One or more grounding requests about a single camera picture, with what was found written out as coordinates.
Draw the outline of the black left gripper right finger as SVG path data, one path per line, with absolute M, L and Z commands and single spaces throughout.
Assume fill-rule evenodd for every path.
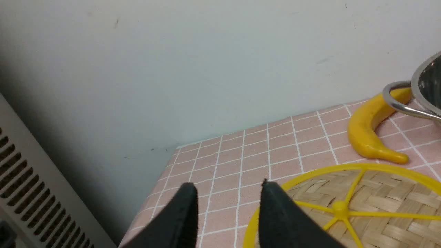
M 260 193 L 261 248 L 343 248 L 293 202 L 276 182 L 264 180 Z

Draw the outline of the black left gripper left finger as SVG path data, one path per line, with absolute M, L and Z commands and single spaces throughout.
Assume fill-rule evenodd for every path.
M 183 183 L 170 202 L 123 248 L 195 248 L 198 197 L 193 183 Z

